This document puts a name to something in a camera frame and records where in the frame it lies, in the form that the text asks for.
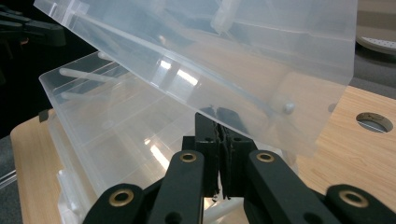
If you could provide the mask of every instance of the translucent plastic lid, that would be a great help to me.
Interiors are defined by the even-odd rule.
[[[257,142],[314,152],[353,77],[357,0],[35,0],[152,87]],[[235,113],[211,113],[226,108]]]

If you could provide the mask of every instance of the wooden desk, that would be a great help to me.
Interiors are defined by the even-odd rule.
[[[356,116],[374,112],[390,119],[389,133],[363,129]],[[11,133],[24,223],[60,223],[57,202],[62,169],[47,122],[38,117]],[[396,210],[396,101],[348,87],[318,139],[313,158],[299,158],[300,177],[324,193],[330,185],[345,183],[364,189]]]

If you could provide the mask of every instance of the light wood surface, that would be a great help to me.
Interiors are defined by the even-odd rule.
[[[305,184],[321,193],[330,185],[350,184],[364,189],[396,210],[396,128],[372,133],[356,121],[362,112],[380,114],[396,126],[396,101],[352,87],[335,108],[318,139],[312,158],[299,157]],[[60,223],[60,187],[56,174],[63,167],[47,122],[38,117],[11,133],[24,223]]]
[[[63,169],[50,137],[47,122],[27,120],[11,132],[21,212],[24,224],[61,223],[58,211],[60,186],[57,173]]]

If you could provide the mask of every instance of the stacked plastic container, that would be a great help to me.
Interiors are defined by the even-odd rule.
[[[161,178],[193,134],[195,112],[288,158],[311,155],[353,76],[356,0],[35,6],[103,52],[40,78],[57,115],[55,145],[61,159],[73,158],[62,159],[60,179],[76,222],[112,185]],[[209,107],[231,109],[244,128]],[[79,194],[86,199],[70,203]]]

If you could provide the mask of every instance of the gray floor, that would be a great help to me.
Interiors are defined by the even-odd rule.
[[[396,99],[396,57],[357,48],[351,86]],[[9,136],[0,139],[0,176],[14,170]],[[0,223],[21,223],[18,184],[0,189]]]

